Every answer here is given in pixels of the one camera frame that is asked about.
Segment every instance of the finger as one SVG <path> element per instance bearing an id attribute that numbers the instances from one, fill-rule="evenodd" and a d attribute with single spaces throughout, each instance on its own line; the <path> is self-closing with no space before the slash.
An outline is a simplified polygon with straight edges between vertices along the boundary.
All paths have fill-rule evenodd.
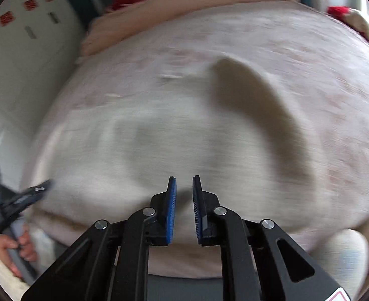
<path id="1" fill-rule="evenodd" d="M 35 253 L 34 246 L 32 243 L 29 243 L 20 250 L 20 257 L 25 258 L 33 253 Z"/>
<path id="2" fill-rule="evenodd" d="M 36 261 L 37 260 L 37 253 L 32 253 L 31 255 L 24 258 L 27 261 Z"/>
<path id="3" fill-rule="evenodd" d="M 30 239 L 30 235 L 28 234 L 27 231 L 25 231 L 23 233 L 22 236 L 19 237 L 19 243 L 22 245 L 22 246 L 25 246 L 26 244 L 29 244 L 31 241 Z"/>
<path id="4" fill-rule="evenodd" d="M 9 267 L 9 269 L 11 270 L 11 272 L 13 273 L 14 276 L 17 276 L 19 278 L 23 278 L 23 276 L 20 273 L 20 270 L 17 269 L 15 264 L 11 264 L 11 266 Z"/>
<path id="5" fill-rule="evenodd" d="M 13 264 L 7 249 L 16 249 L 18 247 L 18 243 L 7 235 L 0 235 L 0 260 L 7 266 L 11 272 L 17 276 L 22 277 L 20 271 L 17 269 L 16 265 Z"/>

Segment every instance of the metal screw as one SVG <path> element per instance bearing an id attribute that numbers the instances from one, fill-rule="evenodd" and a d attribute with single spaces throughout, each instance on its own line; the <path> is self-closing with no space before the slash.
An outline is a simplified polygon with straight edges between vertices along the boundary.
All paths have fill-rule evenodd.
<path id="1" fill-rule="evenodd" d="M 270 219 L 265 219 L 264 221 L 262 221 L 262 226 L 264 226 L 266 229 L 272 229 L 274 228 L 275 223 Z"/>
<path id="2" fill-rule="evenodd" d="M 221 215 L 221 216 L 223 216 L 223 215 L 225 215 L 225 214 L 226 214 L 226 209 L 225 209 L 225 208 L 223 208 L 223 207 L 216 207 L 216 208 L 214 209 L 214 213 L 215 213 L 215 214 L 217 214 L 217 215 Z"/>
<path id="3" fill-rule="evenodd" d="M 104 221 L 103 219 L 101 221 L 97 221 L 95 223 L 95 228 L 98 229 L 98 230 L 103 230 L 107 226 L 108 226 L 108 222 Z"/>
<path id="4" fill-rule="evenodd" d="M 155 214 L 155 209 L 151 207 L 147 207 L 143 209 L 143 214 L 145 216 L 153 216 Z"/>

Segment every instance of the pink blanket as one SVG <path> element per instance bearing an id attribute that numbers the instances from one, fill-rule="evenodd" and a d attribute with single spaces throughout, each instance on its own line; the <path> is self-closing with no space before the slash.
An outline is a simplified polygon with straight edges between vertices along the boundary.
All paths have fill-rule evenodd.
<path id="1" fill-rule="evenodd" d="M 83 41 L 82 56 L 101 52 L 130 36 L 189 12 L 260 1 L 280 0 L 147 0 L 133 4 L 93 22 L 89 35 Z"/>

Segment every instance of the white fabric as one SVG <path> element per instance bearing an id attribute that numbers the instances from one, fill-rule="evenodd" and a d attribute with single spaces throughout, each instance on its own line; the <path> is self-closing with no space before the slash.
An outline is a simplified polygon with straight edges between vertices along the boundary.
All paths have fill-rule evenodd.
<path id="1" fill-rule="evenodd" d="M 369 265 L 369 247 L 362 234 L 342 230 L 314 250 L 312 257 L 348 292 L 351 300 L 357 300 Z"/>
<path id="2" fill-rule="evenodd" d="M 38 260 L 37 267 L 39 272 L 43 272 L 55 261 L 54 242 L 50 239 L 43 230 L 30 226 L 31 241 L 37 251 Z M 13 301 L 20 301 L 23 294 L 28 290 L 29 286 L 22 282 L 19 278 L 5 266 L 0 260 L 0 286 L 9 295 Z"/>
<path id="3" fill-rule="evenodd" d="M 354 30 L 364 33 L 366 39 L 369 41 L 369 19 L 362 12 L 356 9 L 349 9 L 349 13 L 344 14 L 342 19 Z"/>
<path id="4" fill-rule="evenodd" d="M 208 70 L 222 52 L 240 63 L 224 58 Z M 55 179 L 34 218 L 71 243 L 79 231 L 47 213 L 84 225 L 123 219 L 172 174 L 175 245 L 152 250 L 154 274 L 220 275 L 219 253 L 195 245 L 196 174 L 222 204 L 246 219 L 271 217 L 307 250 L 360 223 L 369 215 L 369 44 L 292 2 L 161 24 L 81 66 L 47 116 L 24 184 Z"/>

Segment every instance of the gray handle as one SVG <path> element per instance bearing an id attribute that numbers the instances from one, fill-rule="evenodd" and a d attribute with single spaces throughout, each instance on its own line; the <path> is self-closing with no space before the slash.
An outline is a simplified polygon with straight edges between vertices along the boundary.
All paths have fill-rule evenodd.
<path id="1" fill-rule="evenodd" d="M 9 228 L 5 229 L 2 233 L 17 241 L 17 238 L 24 233 L 23 224 L 24 219 L 22 217 L 19 217 L 10 225 Z M 33 266 L 33 264 L 35 263 L 31 264 L 27 260 L 20 257 L 20 250 L 21 248 L 19 246 L 17 249 L 7 249 L 7 252 L 9 253 L 11 260 L 14 262 L 18 270 L 20 270 L 20 273 L 23 276 L 23 280 L 28 285 L 32 285 L 38 278 L 37 270 Z"/>

